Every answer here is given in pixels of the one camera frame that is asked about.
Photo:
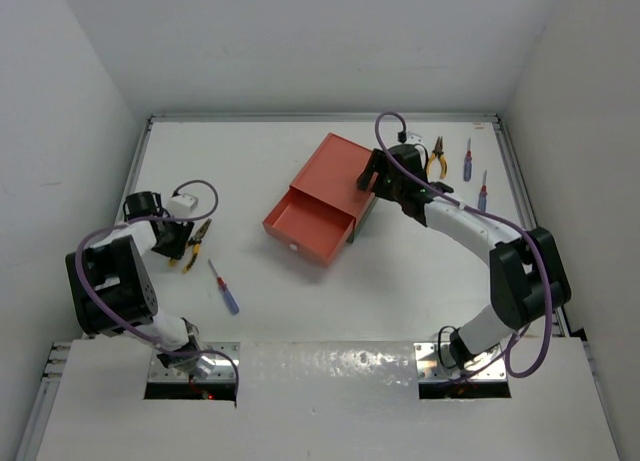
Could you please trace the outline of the orange drawer box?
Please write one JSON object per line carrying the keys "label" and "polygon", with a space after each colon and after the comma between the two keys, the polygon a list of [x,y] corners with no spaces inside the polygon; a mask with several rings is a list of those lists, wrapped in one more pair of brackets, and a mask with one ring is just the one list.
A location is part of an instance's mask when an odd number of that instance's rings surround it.
{"label": "orange drawer box", "polygon": [[374,195],[356,186],[371,154],[327,134],[263,220],[265,232],[301,257],[330,265],[373,206]]}

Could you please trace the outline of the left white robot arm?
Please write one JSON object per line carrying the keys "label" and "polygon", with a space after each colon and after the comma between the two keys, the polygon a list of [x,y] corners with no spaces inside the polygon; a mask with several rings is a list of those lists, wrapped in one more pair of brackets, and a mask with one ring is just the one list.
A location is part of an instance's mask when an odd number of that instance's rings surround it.
{"label": "left white robot arm", "polygon": [[[143,333],[145,339],[158,341],[161,352],[157,358],[164,367],[191,376],[199,362],[195,354],[200,350],[197,329],[186,319],[160,309],[143,256],[154,252],[171,261],[181,260],[194,228],[192,221],[183,219],[196,206],[197,199],[191,195],[175,194],[163,204],[158,193],[134,193],[123,203],[127,226],[83,249],[85,282],[80,281],[76,269],[76,254],[65,257],[76,318],[85,334],[114,337],[130,333],[95,304],[85,289],[90,286],[109,309]],[[182,220],[172,220],[173,214]]]}

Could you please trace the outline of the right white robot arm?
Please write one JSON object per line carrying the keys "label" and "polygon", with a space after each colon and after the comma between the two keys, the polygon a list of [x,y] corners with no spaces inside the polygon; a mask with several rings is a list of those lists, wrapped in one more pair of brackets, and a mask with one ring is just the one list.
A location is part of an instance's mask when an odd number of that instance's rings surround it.
{"label": "right white robot arm", "polygon": [[570,301],[572,293],[552,234],[541,227],[520,232],[463,206],[449,186],[427,181],[416,147],[399,144],[372,151],[356,181],[361,191],[396,202],[424,227],[467,248],[489,269],[489,304],[454,329],[448,351],[460,370]]}

